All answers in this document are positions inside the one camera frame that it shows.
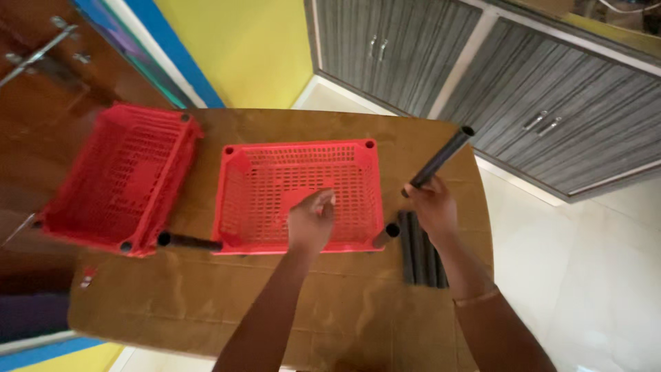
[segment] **floor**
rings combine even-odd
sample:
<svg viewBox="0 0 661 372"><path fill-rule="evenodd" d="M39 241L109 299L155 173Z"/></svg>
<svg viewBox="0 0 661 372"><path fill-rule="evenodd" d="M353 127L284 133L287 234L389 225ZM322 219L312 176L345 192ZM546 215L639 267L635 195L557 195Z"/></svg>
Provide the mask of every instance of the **floor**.
<svg viewBox="0 0 661 372"><path fill-rule="evenodd" d="M324 85L300 109L371 113ZM496 283L559 371L661 370L661 179L554 207L481 169ZM131 350L112 372L209 371Z"/></svg>

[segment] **hand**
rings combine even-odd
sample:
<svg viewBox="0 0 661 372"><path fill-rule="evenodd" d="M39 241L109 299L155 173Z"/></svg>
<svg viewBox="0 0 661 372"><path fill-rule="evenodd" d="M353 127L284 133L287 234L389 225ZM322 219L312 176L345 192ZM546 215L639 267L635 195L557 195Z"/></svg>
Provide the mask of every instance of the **hand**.
<svg viewBox="0 0 661 372"><path fill-rule="evenodd" d="M335 192L320 190L290 209L290 251L303 250L314 256L321 252L331 238L334 221Z"/></svg>
<svg viewBox="0 0 661 372"><path fill-rule="evenodd" d="M433 176L419 189L407 183L404 189L433 245L458 237L457 203L440 178Z"/></svg>

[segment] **table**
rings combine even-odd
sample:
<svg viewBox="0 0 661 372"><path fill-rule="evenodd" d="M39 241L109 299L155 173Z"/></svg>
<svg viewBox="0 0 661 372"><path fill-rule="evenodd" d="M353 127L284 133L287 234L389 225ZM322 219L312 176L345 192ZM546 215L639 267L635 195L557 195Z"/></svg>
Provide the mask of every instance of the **table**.
<svg viewBox="0 0 661 372"><path fill-rule="evenodd" d="M374 138L385 220L407 205L402 185L456 131L419 118L265 109L189 110L204 129L198 155L171 213L170 230L211 236L221 149L226 144ZM489 266L486 199L470 146L441 169L457 199L461 239ZM146 258L83 253L69 323L123 344L218 355L281 256L213 256L167 248ZM95 267L91 284L83 271ZM329 370L335 361L384 371L476 369L449 291L403 283L399 241L383 252L322 254L298 301L284 364Z"/></svg>

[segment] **red plastic crate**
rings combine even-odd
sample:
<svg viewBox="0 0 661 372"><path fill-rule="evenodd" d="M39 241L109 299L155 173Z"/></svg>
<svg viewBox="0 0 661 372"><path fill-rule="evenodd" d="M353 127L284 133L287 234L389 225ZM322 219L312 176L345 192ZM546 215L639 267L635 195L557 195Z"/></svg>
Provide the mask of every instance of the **red plastic crate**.
<svg viewBox="0 0 661 372"><path fill-rule="evenodd" d="M376 141L231 145L223 149L213 239L218 254L287 251L289 209L316 190L335 190L335 225L323 252L377 251L383 230Z"/></svg>
<svg viewBox="0 0 661 372"><path fill-rule="evenodd" d="M153 253L201 137L187 114L123 103L102 111L40 214L43 231L113 253Z"/></svg>

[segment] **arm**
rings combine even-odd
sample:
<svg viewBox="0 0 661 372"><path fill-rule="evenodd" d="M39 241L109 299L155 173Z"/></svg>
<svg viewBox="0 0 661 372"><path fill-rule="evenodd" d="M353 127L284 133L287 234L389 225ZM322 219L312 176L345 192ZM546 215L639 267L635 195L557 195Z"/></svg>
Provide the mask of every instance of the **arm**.
<svg viewBox="0 0 661 372"><path fill-rule="evenodd" d="M277 371L310 265L330 238L333 191L318 191L291 209L289 250L220 353L213 371Z"/></svg>
<svg viewBox="0 0 661 372"><path fill-rule="evenodd" d="M405 189L441 257L457 319L480 371L556 371L484 265L459 240L457 205L443 181L434 177L421 189Z"/></svg>

